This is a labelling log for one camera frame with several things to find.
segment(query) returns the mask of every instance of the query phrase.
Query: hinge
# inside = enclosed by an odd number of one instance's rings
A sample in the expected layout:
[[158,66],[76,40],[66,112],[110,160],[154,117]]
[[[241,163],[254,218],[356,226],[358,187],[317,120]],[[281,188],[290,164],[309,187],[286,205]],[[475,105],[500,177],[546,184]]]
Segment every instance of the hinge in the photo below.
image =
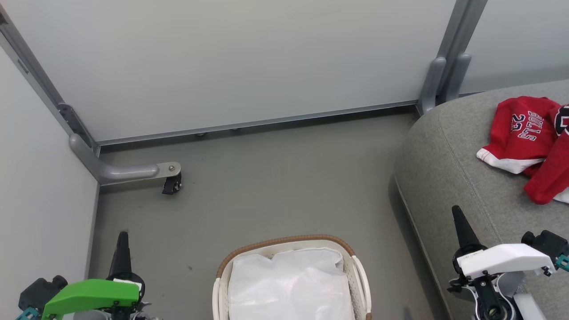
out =
[[83,122],[77,116],[77,113],[73,110],[73,107],[66,103],[60,103],[57,105],[57,111],[63,117],[63,119],[67,122],[73,133],[78,134],[83,141],[89,146],[89,148],[93,147],[91,136],[89,132],[83,125]]

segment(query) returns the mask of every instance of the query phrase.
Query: white wall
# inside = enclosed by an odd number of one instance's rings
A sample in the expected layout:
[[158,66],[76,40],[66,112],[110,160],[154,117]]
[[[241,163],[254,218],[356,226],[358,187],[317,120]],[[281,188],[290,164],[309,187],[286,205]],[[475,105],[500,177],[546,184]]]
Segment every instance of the white wall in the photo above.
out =
[[569,79],[569,1],[490,0],[461,92]]
[[37,278],[84,279],[97,182],[2,48],[0,97],[0,318],[15,319]]
[[97,141],[415,100],[454,0],[2,0]]

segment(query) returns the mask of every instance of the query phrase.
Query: gray fabric upholstery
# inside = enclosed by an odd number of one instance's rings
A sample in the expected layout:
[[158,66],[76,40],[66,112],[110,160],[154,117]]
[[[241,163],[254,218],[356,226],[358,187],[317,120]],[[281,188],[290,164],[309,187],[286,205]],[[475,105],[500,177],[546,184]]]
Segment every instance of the gray fabric upholstery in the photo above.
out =
[[[548,229],[569,237],[569,204],[538,206],[523,191],[527,178],[492,168],[476,158],[488,144],[496,105],[518,96],[569,103],[569,80],[500,89],[450,101],[411,128],[395,177],[411,219],[453,319],[470,319],[472,305],[446,290],[456,277],[458,249],[451,207],[460,205],[480,241],[490,247],[519,243],[526,231]],[[566,320],[569,273],[551,278],[526,273],[531,292],[548,320]]]

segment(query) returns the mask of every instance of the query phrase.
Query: green robot arm part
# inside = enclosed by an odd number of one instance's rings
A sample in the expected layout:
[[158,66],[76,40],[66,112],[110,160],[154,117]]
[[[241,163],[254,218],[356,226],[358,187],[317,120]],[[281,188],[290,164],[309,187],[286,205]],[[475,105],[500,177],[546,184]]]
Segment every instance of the green robot arm part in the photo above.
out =
[[138,289],[136,284],[102,279],[69,284],[46,304],[42,320],[61,320],[64,314],[93,309],[136,307]]

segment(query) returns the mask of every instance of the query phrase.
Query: teal connector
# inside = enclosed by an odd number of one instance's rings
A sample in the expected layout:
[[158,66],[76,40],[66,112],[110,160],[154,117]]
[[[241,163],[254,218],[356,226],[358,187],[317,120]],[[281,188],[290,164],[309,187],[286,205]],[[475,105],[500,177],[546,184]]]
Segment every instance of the teal connector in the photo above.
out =
[[559,269],[563,269],[569,272],[569,257],[566,255],[559,256],[559,259],[555,262],[555,265],[559,267]]
[[39,320],[39,313],[32,307],[26,309],[16,320]]

